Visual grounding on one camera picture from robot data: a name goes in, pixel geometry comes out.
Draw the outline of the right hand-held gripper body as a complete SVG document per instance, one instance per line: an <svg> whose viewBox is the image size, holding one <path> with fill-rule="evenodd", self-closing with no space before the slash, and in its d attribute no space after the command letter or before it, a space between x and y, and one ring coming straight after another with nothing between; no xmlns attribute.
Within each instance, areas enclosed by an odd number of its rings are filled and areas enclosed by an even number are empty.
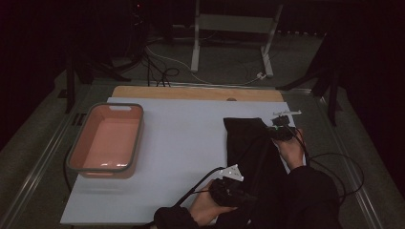
<svg viewBox="0 0 405 229"><path fill-rule="evenodd" d="M295 127L290 126L290 116L291 115L300 115L301 112L292 112L292 111L283 111L280 113L274 113L274 118L280 115L288 116L288 125L285 126L274 126L273 124L269 127L271 130L271 138L281 141L289 141L296 137L297 130Z"/></svg>

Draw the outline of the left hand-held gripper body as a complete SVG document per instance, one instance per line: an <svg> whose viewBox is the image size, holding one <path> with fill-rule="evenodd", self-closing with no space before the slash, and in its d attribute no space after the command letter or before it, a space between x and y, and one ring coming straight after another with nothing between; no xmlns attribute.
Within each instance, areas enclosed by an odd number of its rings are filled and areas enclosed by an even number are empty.
<svg viewBox="0 0 405 229"><path fill-rule="evenodd" d="M240 207L255 202L255 197L241 188L245 177L237 164L221 168L219 176L215 178L209 193L213 200L220 206Z"/></svg>

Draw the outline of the black cloth garment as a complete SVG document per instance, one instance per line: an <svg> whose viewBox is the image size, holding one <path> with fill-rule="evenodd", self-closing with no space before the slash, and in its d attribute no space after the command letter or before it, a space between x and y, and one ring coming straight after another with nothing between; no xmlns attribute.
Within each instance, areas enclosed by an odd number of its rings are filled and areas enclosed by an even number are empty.
<svg viewBox="0 0 405 229"><path fill-rule="evenodd" d="M280 219L276 207L281 203L281 184L287 172L277 147L264 133L260 118L226 118L227 163L237 164L245 180L241 188L255 197L255 202L221 214L216 229L257 229L271 227Z"/></svg>

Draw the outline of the pink plastic basket grey rim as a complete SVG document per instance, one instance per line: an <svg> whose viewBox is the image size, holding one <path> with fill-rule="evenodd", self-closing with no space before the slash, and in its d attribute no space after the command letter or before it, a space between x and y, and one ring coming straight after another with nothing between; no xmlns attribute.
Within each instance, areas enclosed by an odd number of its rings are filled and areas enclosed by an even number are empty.
<svg viewBox="0 0 405 229"><path fill-rule="evenodd" d="M69 152L67 167L87 178L131 177L138 160L143 114L139 104L95 104Z"/></svg>

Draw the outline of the person's right hand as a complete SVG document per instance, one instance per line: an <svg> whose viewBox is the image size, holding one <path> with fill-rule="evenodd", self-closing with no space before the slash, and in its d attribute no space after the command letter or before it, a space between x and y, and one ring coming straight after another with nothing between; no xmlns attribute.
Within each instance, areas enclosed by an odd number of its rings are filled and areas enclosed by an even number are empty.
<svg viewBox="0 0 405 229"><path fill-rule="evenodd" d="M301 129L296 130L296 134L291 140L274 140L274 143L279 150L281 158L291 171L304 165L306 145Z"/></svg>

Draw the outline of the person's left hand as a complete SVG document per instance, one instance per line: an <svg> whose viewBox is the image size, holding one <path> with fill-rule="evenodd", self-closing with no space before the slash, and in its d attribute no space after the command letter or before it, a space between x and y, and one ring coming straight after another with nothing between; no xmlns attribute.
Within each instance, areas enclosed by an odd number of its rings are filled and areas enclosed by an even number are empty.
<svg viewBox="0 0 405 229"><path fill-rule="evenodd" d="M195 220L199 226L206 226L219 215L236 210L236 207L220 206L213 200L209 193L211 184L212 181L209 181L201 189L189 208L192 219Z"/></svg>

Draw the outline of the white table mat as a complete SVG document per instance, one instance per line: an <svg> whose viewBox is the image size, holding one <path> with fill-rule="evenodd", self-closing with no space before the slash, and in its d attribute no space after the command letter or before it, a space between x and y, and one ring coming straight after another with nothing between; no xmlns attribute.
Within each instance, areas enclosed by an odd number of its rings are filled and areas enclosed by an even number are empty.
<svg viewBox="0 0 405 229"><path fill-rule="evenodd" d="M197 182L216 177L226 164L227 117L261 118L292 111L285 102L111 97L105 103L139 104L143 131L134 174L87 178L78 174L61 223L136 225L181 198Z"/></svg>

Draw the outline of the dark equipment stand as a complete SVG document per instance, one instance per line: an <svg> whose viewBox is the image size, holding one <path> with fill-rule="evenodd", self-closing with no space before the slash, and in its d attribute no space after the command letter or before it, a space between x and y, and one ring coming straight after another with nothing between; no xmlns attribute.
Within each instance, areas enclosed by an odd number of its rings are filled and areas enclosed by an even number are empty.
<svg viewBox="0 0 405 229"><path fill-rule="evenodd" d="M148 0L129 0L131 36L127 50L132 62L139 62L146 44L149 32L149 3Z"/></svg>

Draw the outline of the metal floor rail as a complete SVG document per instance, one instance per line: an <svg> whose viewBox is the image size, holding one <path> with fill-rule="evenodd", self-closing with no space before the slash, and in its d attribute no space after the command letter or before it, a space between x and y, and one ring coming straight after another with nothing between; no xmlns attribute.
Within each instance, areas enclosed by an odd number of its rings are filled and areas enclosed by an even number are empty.
<svg viewBox="0 0 405 229"><path fill-rule="evenodd" d="M72 118L72 114L64 114L62 116L62 119L59 125L53 131L53 135L48 141L46 148L26 176L21 188L12 201L11 206L8 208L3 217L0 218L0 229L12 229L16 221L20 218L34 191L36 190L36 187L48 169L48 166L51 163L51 160L55 155L60 143L62 142L62 138L64 137Z"/></svg>
<svg viewBox="0 0 405 229"><path fill-rule="evenodd" d="M258 86L258 85L220 85L220 84L207 84L207 83L181 83L181 82L170 82L158 84L156 82L149 82L145 80L130 80L130 81L114 81L114 80L101 80L97 79L93 82L94 85L114 85L114 86L134 86L134 87L149 87L149 88L215 88L215 89L244 89L244 90L276 90L280 92L301 92L303 94L310 94L310 89L280 86L280 87L270 87L270 86Z"/></svg>
<svg viewBox="0 0 405 229"><path fill-rule="evenodd" d="M355 197L356 203L362 211L363 217L367 222L369 229L383 229L379 215L375 212L372 200L369 197L368 190L365 186L365 173L361 165L350 156L350 152L343 143L343 139L337 133L330 123L327 116L328 105L324 98L316 98L315 102L318 110L323 116L324 124L330 132L333 142L336 146L336 153L342 162L345 176L351 186L350 190L344 195L345 198Z"/></svg>

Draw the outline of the white metal stand frame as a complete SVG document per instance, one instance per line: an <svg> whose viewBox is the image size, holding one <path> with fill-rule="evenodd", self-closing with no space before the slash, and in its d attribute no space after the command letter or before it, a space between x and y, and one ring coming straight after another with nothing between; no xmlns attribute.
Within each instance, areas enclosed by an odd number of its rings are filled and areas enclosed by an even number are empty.
<svg viewBox="0 0 405 229"><path fill-rule="evenodd" d="M194 47L191 57L190 71L199 70L200 61L200 30L251 32L267 35L267 41L261 47L261 59L264 65L264 76L273 77L269 52L276 33L283 5L279 4L271 17L253 17L239 15L206 14L200 11L201 0L196 0L194 21Z"/></svg>

